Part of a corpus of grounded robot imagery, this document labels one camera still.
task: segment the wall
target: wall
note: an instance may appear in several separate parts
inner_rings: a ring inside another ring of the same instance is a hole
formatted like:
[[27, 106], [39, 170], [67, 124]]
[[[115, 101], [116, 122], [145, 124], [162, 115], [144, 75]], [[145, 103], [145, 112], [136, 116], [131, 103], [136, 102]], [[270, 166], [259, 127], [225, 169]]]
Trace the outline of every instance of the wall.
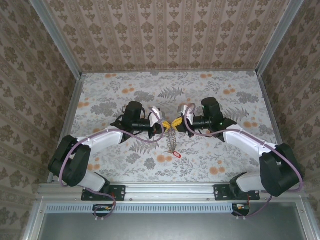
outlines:
[[0, 1], [0, 239], [18, 239], [47, 180], [75, 79], [27, 0]]
[[306, 0], [262, 76], [320, 219], [320, 1]]
[[83, 72], [255, 69], [289, 0], [45, 0]]

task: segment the gray panel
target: gray panel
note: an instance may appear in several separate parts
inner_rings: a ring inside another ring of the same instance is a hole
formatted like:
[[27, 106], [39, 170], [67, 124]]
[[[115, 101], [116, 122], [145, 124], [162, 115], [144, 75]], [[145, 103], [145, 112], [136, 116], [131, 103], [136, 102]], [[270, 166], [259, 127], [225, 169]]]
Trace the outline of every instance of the gray panel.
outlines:
[[272, 203], [246, 220], [228, 213], [46, 214], [40, 240], [305, 240], [295, 204]]

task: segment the yellow object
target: yellow object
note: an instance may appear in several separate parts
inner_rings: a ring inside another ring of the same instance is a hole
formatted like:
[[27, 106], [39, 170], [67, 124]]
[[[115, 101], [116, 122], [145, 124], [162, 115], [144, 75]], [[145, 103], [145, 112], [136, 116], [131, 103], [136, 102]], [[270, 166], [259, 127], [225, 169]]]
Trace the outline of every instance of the yellow object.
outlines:
[[171, 128], [171, 124], [167, 121], [164, 121], [162, 124], [163, 127], [166, 128], [166, 130], [164, 131], [166, 133]]
[[176, 120], [173, 121], [171, 126], [174, 128], [174, 130], [178, 131], [177, 126], [181, 125], [183, 122], [182, 117], [178, 117]]

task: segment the mounting plate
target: mounting plate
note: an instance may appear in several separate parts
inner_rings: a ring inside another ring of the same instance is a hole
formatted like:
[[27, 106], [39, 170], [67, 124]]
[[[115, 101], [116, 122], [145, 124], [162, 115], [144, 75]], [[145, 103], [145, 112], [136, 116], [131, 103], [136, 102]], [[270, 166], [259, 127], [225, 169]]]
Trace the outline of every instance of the mounting plate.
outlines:
[[[125, 185], [110, 185], [109, 195], [113, 196], [116, 201], [124, 201], [126, 196], [126, 186]], [[82, 190], [81, 195], [82, 201], [111, 201], [107, 196], [96, 195], [87, 190]]]
[[214, 198], [216, 201], [247, 201], [248, 195], [250, 197], [250, 201], [252, 200], [260, 200], [259, 192], [257, 191], [249, 191], [244, 192], [244, 194], [240, 195], [239, 197], [235, 197], [234, 194], [230, 190], [230, 184], [217, 184], [213, 185], [214, 189]]

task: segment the gray leaf pattern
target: gray leaf pattern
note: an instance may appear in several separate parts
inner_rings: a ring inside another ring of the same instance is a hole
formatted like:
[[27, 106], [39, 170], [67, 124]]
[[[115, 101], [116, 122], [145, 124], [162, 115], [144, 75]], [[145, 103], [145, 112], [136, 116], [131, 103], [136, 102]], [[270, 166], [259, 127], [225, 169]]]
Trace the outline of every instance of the gray leaf pattern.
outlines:
[[[130, 101], [141, 102], [147, 116], [148, 107], [160, 108], [172, 123], [181, 104], [195, 103], [195, 115], [203, 115], [201, 101], [208, 97], [217, 99], [226, 118], [276, 142], [254, 71], [88, 73], [71, 132], [80, 137], [106, 128]], [[0, 135], [12, 141], [16, 137], [5, 127]], [[148, 133], [139, 137], [147, 140]], [[228, 182], [242, 172], [259, 170], [256, 160], [214, 137], [189, 138], [176, 132], [175, 150], [181, 158], [168, 152], [166, 138], [152, 144], [130, 138], [91, 156], [88, 167], [112, 182]]]

